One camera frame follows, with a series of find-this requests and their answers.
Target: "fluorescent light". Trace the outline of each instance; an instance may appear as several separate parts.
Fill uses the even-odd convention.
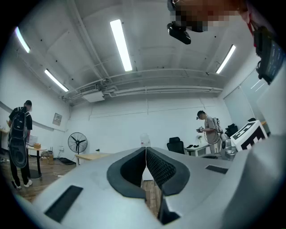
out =
[[[128,50],[127,50],[126,42],[124,39],[124,34],[123,34],[123,29],[122,29],[120,19],[111,21],[110,26],[111,26],[113,36],[115,38],[115,42],[116,42],[116,45],[117,45],[117,48],[118,48],[118,51],[119,51],[119,54],[120,54],[120,57],[123,63],[123,67],[126,72],[131,71],[132,66],[130,63]]]
[[[24,47],[24,49],[26,50],[26,52],[30,52],[30,48],[29,46],[27,45],[27,43],[24,41],[23,37],[22,37],[22,34],[20,33],[19,31],[19,27],[16,27],[15,29],[15,33],[20,41],[20,43],[22,44],[22,46]]]
[[[65,92],[68,91],[68,89],[62,85],[50,72],[48,69],[45,70],[45,73],[48,75],[48,77],[51,78],[52,81],[54,81],[61,89],[63,89]]]
[[[264,84],[265,84],[265,83],[264,83]],[[264,84],[263,84],[263,85],[264,85]],[[263,85],[261,85],[260,87],[262,87]],[[260,87],[259,87],[259,88],[260,88]],[[259,88],[258,88],[258,89],[259,89]],[[258,90],[258,89],[257,89],[257,90]],[[256,90],[256,91],[257,91],[257,90]]]
[[[260,80],[259,80],[259,81],[260,81]],[[259,81],[257,81],[257,83],[256,83],[256,84],[258,84],[258,83],[259,83]],[[256,85],[256,84],[255,84],[255,85]],[[255,87],[255,85],[253,85],[253,86],[251,87],[251,89],[252,89],[252,88],[254,88],[254,87]]]
[[[233,54],[234,50],[236,49],[236,47],[234,45],[231,45],[230,50],[228,51],[228,54],[226,56],[226,58],[224,58],[223,63],[220,65],[220,67],[218,68],[218,70],[216,70],[215,73],[219,74],[222,69],[224,68],[224,66],[227,64],[227,62],[229,61],[231,55]]]

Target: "black backpack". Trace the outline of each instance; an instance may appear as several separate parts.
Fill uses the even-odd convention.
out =
[[[22,109],[18,107],[9,132],[9,152],[14,165],[19,168],[24,168],[27,163],[25,144],[27,135],[26,112],[26,107]]]

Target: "ceiling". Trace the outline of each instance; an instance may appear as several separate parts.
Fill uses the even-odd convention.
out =
[[[109,23],[116,19],[122,22],[132,72],[124,71],[112,34]],[[156,86],[218,93],[253,46],[239,16],[207,32],[189,31],[190,45],[169,36],[169,22],[166,0],[46,1],[19,25],[30,53],[15,35],[13,48],[46,86],[77,104],[85,101],[79,88],[90,84],[98,84],[103,94],[109,92],[106,98],[121,90]],[[234,55],[220,75],[215,74],[232,44],[237,47]],[[45,75],[46,68],[68,93]]]

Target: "cardboard box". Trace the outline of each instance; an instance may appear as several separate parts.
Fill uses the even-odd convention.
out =
[[[48,158],[47,157],[42,157],[42,161],[43,161],[43,163],[48,164]]]
[[[34,148],[36,148],[36,149],[41,148],[41,144],[35,143],[35,144],[34,144]]]
[[[49,164],[53,164],[54,163],[54,156],[50,155],[49,156]]]

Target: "black pants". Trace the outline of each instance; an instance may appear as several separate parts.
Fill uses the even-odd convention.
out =
[[[20,179],[18,178],[18,175],[17,175],[17,167],[14,165],[10,154],[9,154],[9,157],[10,157],[10,167],[11,167],[13,179],[14,179],[16,185],[20,186]],[[25,165],[24,168],[21,169],[24,184],[27,184],[29,181],[28,180],[28,169],[29,169],[28,163]]]

